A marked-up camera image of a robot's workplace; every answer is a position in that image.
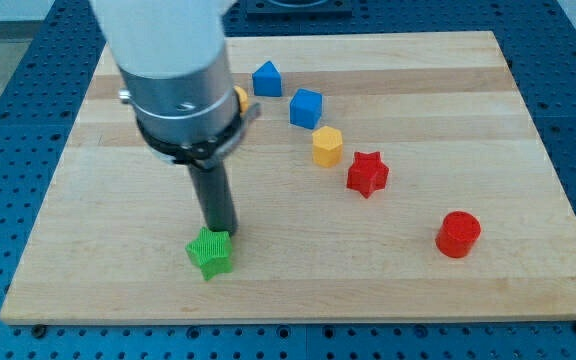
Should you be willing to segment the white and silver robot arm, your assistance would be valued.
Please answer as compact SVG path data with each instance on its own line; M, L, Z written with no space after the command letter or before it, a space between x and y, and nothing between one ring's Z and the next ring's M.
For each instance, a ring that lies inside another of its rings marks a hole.
M229 68L223 15L233 0L90 0L147 144L210 169L249 121Z

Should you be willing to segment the yellow block behind arm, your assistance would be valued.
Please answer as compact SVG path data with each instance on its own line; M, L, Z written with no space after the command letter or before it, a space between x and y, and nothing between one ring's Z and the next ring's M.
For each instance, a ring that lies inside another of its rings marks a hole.
M248 94L245 89L237 85L234 86L234 90L239 102L239 113L243 115L247 112L249 108Z

